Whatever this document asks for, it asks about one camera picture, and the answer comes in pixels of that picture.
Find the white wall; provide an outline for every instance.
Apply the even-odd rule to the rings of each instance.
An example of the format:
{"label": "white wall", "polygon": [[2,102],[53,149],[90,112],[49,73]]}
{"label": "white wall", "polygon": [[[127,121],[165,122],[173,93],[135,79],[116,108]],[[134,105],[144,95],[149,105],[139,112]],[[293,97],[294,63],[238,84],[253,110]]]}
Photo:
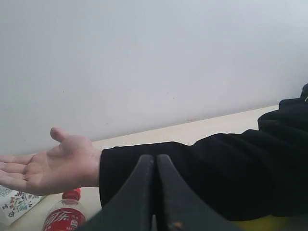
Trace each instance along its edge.
{"label": "white wall", "polygon": [[0,154],[297,97],[307,0],[1,0]]}

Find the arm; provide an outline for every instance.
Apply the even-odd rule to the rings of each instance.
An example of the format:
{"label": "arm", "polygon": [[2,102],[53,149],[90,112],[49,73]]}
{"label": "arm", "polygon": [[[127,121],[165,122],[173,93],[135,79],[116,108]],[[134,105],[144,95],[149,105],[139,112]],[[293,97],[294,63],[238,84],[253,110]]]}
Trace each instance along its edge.
{"label": "arm", "polygon": [[192,146],[176,142],[103,150],[102,205],[142,154],[167,154],[190,187],[230,220],[308,211],[308,87],[258,120],[259,131],[216,134]]}

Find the red label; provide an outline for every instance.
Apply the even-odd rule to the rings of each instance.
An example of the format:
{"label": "red label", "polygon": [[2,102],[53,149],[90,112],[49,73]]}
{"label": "red label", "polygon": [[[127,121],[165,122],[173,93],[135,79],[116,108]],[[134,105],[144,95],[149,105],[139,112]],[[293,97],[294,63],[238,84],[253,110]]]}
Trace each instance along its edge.
{"label": "red label", "polygon": [[43,231],[73,231],[85,221],[85,216],[78,210],[60,208],[48,215]]}

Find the person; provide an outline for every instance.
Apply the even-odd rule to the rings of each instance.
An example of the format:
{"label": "person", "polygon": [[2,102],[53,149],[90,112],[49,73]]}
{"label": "person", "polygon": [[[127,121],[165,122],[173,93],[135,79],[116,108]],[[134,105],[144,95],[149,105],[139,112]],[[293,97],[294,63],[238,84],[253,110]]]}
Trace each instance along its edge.
{"label": "person", "polygon": [[259,130],[215,134],[192,146],[165,142],[96,150],[88,138],[51,129],[60,144],[25,156],[0,156],[0,184],[46,195],[100,187],[102,206],[142,154],[170,156],[195,193],[228,220],[308,212],[308,84],[299,98],[262,115]]}

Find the red bottle cap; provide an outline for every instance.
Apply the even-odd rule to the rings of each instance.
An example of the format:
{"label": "red bottle cap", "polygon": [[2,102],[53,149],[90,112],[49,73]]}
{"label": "red bottle cap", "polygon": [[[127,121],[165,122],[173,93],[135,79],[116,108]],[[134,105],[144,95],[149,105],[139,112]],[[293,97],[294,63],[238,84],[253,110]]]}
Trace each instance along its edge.
{"label": "red bottle cap", "polygon": [[66,191],[62,194],[62,199],[74,199],[79,201],[80,200],[80,188],[76,188],[74,190]]}

